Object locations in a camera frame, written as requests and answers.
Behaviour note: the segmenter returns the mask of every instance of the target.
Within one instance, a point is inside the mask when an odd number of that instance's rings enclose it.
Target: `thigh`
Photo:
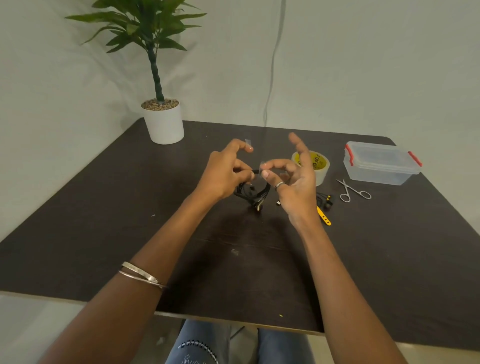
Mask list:
[[[186,320],[165,364],[228,364],[230,325]]]
[[[258,329],[258,364],[314,364],[307,336]]]

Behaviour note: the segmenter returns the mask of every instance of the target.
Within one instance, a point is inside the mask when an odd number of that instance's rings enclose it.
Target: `hand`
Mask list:
[[[302,166],[290,159],[273,159],[261,165],[260,168],[264,170],[262,177],[273,187],[282,181],[286,183],[280,185],[276,191],[290,222],[298,229],[303,223],[319,222],[315,172],[307,146],[295,133],[290,133],[288,138],[295,145]],[[278,176],[270,170],[271,168],[279,168],[287,173]]]
[[[212,152],[205,171],[198,182],[197,190],[209,196],[214,202],[230,196],[242,182],[249,182],[255,175],[252,168],[237,159],[237,152],[243,149],[253,152],[247,143],[233,139],[221,152]]]

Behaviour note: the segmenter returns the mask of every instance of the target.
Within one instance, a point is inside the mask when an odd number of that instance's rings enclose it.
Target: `table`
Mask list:
[[[0,291],[89,301],[195,188],[212,150],[234,138],[242,158],[289,158],[289,130],[185,121],[173,145],[150,141],[143,119],[0,243]],[[372,194],[338,198],[326,227],[360,291],[394,340],[480,350],[480,237],[422,175],[402,186],[351,181],[348,141],[385,137],[296,131],[336,179]],[[231,196],[200,224],[182,253],[158,312],[323,332],[301,241],[272,190],[260,214]]]

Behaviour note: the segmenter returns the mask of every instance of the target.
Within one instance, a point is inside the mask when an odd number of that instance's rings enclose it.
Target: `floor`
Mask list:
[[[45,349],[83,307],[80,303],[0,294],[0,364],[36,363]],[[163,364],[181,320],[154,316],[133,364]],[[309,336],[317,363],[333,363],[325,337]],[[256,329],[246,327],[230,343],[229,364],[254,364]],[[480,364],[480,352],[399,344],[410,364]]]

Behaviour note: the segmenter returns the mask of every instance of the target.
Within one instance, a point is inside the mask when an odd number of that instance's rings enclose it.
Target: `container lid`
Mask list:
[[[350,164],[359,168],[419,174],[422,167],[412,152],[405,152],[397,146],[348,142],[345,149],[350,154]]]

